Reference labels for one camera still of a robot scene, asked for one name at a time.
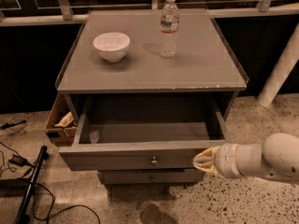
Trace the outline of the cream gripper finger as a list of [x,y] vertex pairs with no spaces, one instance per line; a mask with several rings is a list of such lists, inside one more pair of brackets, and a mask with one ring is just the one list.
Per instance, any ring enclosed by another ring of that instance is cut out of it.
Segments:
[[214,175],[215,172],[214,172],[214,169],[213,168],[210,168],[210,167],[201,167],[201,166],[194,166],[197,170],[200,170],[201,172],[205,172],[207,174],[212,174]]
[[211,150],[205,150],[193,158],[194,166],[211,166],[213,164],[213,154]]

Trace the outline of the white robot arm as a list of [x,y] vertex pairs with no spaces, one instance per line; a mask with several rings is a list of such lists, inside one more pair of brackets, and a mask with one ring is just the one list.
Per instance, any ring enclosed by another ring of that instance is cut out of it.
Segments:
[[263,180],[299,183],[299,138],[274,133],[261,144],[223,144],[197,154],[193,166],[227,179],[259,177]]

